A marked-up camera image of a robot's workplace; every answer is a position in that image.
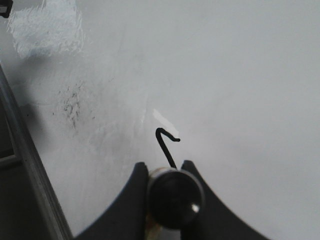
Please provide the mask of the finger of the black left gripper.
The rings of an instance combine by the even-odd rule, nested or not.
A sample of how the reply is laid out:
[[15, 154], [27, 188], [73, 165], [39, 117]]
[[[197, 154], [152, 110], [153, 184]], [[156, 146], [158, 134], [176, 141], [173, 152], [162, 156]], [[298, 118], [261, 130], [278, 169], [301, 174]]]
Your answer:
[[12, 9], [13, 0], [0, 0], [0, 16], [8, 18]]

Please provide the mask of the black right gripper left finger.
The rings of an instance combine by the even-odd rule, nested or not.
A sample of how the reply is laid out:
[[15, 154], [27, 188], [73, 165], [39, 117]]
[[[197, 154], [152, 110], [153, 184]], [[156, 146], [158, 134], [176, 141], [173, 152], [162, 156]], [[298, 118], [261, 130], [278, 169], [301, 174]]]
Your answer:
[[146, 222], [148, 169], [134, 165], [126, 185], [108, 209], [77, 240], [143, 240]]

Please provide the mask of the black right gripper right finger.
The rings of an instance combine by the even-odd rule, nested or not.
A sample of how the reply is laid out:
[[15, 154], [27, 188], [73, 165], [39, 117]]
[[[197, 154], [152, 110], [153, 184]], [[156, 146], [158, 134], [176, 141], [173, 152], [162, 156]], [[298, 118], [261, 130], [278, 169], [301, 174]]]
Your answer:
[[235, 215], [211, 190], [195, 164], [185, 160], [181, 168], [200, 182], [204, 208], [197, 218], [180, 231], [182, 240], [266, 240], [267, 238]]

